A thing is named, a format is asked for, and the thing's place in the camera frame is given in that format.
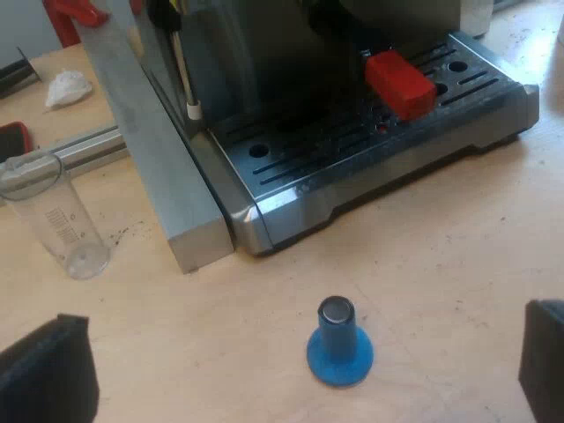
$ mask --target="clear plastic cup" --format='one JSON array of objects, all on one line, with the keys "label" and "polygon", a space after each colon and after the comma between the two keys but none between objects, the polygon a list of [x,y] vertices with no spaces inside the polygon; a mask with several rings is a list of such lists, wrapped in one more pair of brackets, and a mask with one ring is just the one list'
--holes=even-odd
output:
[{"label": "clear plastic cup", "polygon": [[70,277],[88,279],[104,270],[109,249],[57,156],[30,152],[7,159],[0,165],[0,196]]}]

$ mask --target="blue tamper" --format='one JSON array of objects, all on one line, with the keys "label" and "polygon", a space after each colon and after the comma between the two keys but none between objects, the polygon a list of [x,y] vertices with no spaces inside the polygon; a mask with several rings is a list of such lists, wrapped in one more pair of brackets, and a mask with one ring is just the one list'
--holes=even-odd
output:
[{"label": "blue tamper", "polygon": [[345,297],[329,297],[317,314],[319,328],[308,341],[309,368],[331,386],[360,382],[372,367],[374,350],[365,331],[356,326],[353,304]]}]

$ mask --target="drip tray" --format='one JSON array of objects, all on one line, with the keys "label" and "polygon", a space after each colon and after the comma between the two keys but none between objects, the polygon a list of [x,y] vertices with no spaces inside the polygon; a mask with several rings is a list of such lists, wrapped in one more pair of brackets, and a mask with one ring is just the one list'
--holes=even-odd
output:
[{"label": "drip tray", "polygon": [[371,191],[538,120],[538,87],[461,33],[403,53],[437,86],[420,119],[401,122],[364,86],[330,85],[190,142],[238,243],[252,254],[286,245]]}]

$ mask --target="white tissue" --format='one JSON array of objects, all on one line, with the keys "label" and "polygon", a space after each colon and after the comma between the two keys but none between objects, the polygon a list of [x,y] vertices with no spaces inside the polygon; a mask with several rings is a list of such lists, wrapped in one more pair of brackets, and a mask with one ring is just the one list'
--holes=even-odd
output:
[{"label": "white tissue", "polygon": [[92,84],[78,70],[64,70],[49,84],[45,106],[64,106],[81,99],[92,90]]}]

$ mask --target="red object on table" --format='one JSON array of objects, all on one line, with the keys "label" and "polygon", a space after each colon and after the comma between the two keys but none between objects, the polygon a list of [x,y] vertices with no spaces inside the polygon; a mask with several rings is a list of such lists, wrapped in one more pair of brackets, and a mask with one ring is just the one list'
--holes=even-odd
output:
[{"label": "red object on table", "polygon": [[0,127],[0,163],[32,149],[32,139],[22,122],[12,122]]},{"label": "red object on table", "polygon": [[404,121],[426,115],[434,108],[436,87],[396,50],[371,56],[365,80]]}]

